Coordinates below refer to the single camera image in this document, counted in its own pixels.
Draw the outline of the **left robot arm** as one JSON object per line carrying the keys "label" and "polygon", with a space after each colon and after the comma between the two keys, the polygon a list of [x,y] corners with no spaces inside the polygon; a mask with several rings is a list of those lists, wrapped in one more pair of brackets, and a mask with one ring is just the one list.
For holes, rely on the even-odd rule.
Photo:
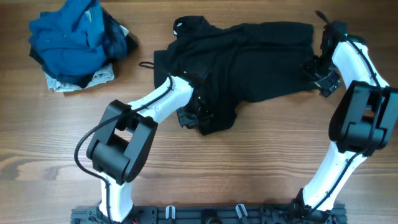
{"label": "left robot arm", "polygon": [[101,181],[97,216],[102,223],[126,223],[134,210],[134,179],[145,166],[161,122],[192,102],[195,85],[170,75],[139,100],[112,101],[89,133],[86,156]]}

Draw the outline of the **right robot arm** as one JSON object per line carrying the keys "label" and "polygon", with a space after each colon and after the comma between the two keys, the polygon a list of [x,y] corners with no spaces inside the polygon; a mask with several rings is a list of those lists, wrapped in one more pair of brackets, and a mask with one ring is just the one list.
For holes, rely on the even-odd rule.
{"label": "right robot arm", "polygon": [[329,125],[328,152],[313,179],[303,188],[310,212],[328,211],[354,170],[386,147],[397,121],[397,89],[389,86],[368,55],[368,48],[350,40],[332,55],[346,93]]}

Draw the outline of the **black polo shirt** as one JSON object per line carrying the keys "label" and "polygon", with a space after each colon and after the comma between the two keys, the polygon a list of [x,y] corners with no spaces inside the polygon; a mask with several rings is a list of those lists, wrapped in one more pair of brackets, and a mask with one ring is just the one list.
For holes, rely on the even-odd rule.
{"label": "black polo shirt", "polygon": [[227,29],[203,16],[175,20],[176,40],[154,52],[154,85],[168,74],[204,77],[195,95],[213,113],[202,135],[229,129],[242,101],[257,103],[315,89],[301,69],[314,56],[313,26],[301,22],[239,24]]}

